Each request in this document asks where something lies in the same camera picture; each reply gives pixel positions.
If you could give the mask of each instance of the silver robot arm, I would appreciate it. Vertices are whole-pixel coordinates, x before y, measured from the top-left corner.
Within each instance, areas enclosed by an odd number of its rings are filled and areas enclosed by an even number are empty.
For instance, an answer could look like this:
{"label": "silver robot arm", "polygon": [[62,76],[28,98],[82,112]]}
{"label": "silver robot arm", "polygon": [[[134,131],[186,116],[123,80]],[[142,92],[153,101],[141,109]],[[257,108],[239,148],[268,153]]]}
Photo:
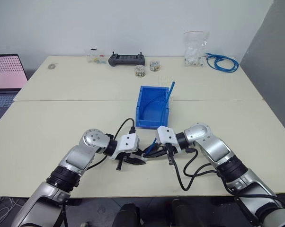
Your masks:
{"label": "silver robot arm", "polygon": [[70,198],[70,192],[79,185],[94,155],[105,154],[116,157],[119,153],[138,150],[136,133],[127,134],[118,140],[100,130],[87,130],[77,146],[60,161],[55,170],[42,182],[15,217],[12,227],[53,227],[62,222],[62,208]]}
{"label": "silver robot arm", "polygon": [[272,198],[254,195],[276,196],[259,177],[236,157],[234,152],[218,137],[208,125],[197,123],[184,132],[175,134],[173,129],[161,126],[157,129],[159,144],[170,144],[177,152],[188,147],[199,148],[224,180],[229,192],[236,197],[241,210],[255,226],[285,227],[285,209]]}

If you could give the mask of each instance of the game controller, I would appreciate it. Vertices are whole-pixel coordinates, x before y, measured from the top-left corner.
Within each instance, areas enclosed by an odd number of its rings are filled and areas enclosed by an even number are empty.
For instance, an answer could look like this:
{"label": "game controller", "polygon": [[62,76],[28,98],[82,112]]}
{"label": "game controller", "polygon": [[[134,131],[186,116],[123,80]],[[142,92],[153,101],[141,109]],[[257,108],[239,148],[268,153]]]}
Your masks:
{"label": "game controller", "polygon": [[119,55],[114,53],[108,60],[111,66],[116,65],[145,65],[144,55],[142,53],[138,55]]}

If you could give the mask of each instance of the laptop screen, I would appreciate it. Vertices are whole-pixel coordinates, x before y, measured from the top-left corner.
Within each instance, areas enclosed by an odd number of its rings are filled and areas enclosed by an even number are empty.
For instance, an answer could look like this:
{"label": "laptop screen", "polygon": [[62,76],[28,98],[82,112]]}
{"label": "laptop screen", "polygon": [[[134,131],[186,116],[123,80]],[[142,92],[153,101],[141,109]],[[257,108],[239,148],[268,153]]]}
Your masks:
{"label": "laptop screen", "polygon": [[0,55],[0,89],[22,88],[27,78],[17,54]]}

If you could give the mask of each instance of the blue plastic bin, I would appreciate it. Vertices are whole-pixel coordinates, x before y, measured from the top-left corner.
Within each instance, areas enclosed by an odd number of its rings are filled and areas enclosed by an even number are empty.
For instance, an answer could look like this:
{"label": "blue plastic bin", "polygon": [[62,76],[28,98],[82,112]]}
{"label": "blue plastic bin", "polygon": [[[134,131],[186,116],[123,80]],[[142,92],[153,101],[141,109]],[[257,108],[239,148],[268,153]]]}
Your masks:
{"label": "blue plastic bin", "polygon": [[168,93],[168,87],[141,86],[136,106],[136,126],[156,129],[168,125],[169,102],[165,105]]}

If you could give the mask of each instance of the table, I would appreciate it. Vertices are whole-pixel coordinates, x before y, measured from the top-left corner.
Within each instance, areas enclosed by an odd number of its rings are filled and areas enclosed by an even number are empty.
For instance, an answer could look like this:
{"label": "table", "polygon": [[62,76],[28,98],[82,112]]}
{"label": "table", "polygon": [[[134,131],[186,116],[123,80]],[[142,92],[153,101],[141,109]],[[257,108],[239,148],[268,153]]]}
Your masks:
{"label": "table", "polygon": [[[160,71],[150,71],[159,60]],[[48,65],[57,63],[53,70]],[[229,67],[229,62],[222,65]],[[146,58],[146,76],[134,75],[134,66],[87,63],[85,57],[50,56],[35,72],[15,101],[136,101],[141,85],[170,87],[173,100],[261,100],[259,92],[239,67],[223,73],[204,67],[184,66],[183,57]]]}
{"label": "table", "polygon": [[[14,102],[0,120],[0,196],[29,197],[55,169],[85,130],[114,134],[127,117],[135,116],[136,101]],[[262,100],[171,101],[169,127],[176,133],[196,122],[207,123],[274,192],[285,192],[285,129]],[[127,134],[131,124],[120,132]],[[140,147],[154,139],[154,130],[137,129]],[[180,169],[192,154],[176,155]],[[96,155],[95,162],[102,158]],[[199,155],[189,172],[206,163]],[[214,174],[196,179],[182,191],[167,157],[146,165],[106,160],[85,173],[72,197],[227,195]],[[188,178],[182,175],[187,185]]]}

